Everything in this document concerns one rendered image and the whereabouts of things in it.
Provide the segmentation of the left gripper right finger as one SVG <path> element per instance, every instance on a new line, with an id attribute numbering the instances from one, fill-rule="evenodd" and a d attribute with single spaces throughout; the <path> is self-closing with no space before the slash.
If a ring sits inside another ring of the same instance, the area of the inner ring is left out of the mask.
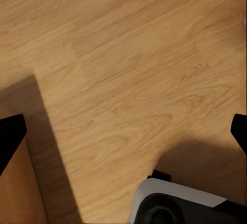
<path id="1" fill-rule="evenodd" d="M 247 116 L 242 114 L 235 114 L 232 125 L 231 133 L 244 150 L 247 155 Z"/>

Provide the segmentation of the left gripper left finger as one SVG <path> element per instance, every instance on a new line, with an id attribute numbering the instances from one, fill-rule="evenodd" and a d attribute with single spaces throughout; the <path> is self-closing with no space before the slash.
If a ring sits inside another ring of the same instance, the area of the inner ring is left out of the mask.
<path id="1" fill-rule="evenodd" d="M 27 133 L 22 113 L 0 119 L 0 175 Z"/>

